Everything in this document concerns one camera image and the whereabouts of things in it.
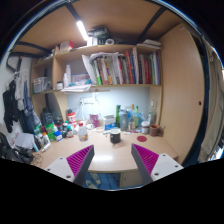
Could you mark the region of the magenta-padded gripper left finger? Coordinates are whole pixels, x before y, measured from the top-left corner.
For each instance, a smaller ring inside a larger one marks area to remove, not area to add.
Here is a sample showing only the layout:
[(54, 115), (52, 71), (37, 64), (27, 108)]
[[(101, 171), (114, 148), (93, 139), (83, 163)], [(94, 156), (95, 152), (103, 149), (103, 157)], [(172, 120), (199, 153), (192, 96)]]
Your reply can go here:
[(94, 154), (94, 146), (87, 146), (67, 158), (57, 158), (46, 171), (82, 186)]

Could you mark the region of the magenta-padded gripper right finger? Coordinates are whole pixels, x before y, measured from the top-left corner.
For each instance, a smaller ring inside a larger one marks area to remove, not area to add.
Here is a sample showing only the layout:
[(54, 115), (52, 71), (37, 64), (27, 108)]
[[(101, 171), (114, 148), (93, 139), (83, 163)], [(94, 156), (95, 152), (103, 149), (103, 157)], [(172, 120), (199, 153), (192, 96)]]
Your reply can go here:
[(140, 172), (143, 184), (147, 185), (182, 169), (168, 154), (160, 155), (137, 144), (132, 144), (131, 154)]

